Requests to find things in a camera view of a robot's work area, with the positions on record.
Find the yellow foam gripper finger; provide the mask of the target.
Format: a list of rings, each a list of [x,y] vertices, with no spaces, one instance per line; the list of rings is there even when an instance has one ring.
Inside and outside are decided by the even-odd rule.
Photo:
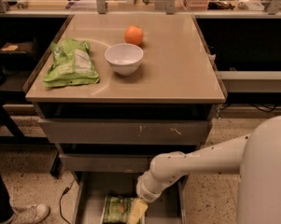
[[[143,217],[148,209],[148,204],[141,200],[135,199],[132,202],[131,211],[128,215],[127,224],[137,224],[139,220]]]

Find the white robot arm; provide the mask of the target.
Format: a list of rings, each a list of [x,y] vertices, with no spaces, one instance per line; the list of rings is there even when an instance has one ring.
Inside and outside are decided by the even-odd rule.
[[[238,174],[237,224],[281,224],[281,116],[252,133],[191,153],[162,153],[138,177],[137,197],[153,203],[191,173]]]

